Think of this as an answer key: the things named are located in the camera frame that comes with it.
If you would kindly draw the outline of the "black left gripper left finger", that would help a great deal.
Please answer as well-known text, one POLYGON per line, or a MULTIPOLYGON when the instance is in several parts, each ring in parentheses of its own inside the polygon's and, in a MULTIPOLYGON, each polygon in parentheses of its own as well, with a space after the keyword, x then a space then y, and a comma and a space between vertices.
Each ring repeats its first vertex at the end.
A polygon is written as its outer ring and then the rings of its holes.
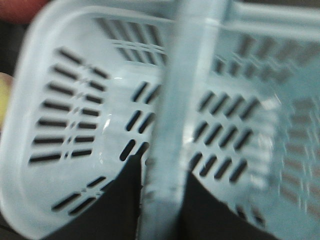
POLYGON ((141 156, 130 155, 118 177, 85 212, 47 240, 134 240, 140 215, 141 156))

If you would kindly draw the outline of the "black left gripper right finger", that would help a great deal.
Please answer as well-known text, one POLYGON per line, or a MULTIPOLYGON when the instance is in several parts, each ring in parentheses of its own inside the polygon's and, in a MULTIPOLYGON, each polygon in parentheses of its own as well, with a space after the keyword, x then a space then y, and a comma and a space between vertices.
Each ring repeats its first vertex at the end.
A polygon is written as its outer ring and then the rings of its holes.
POLYGON ((236 216, 189 173, 178 224, 180 240, 275 240, 236 216))

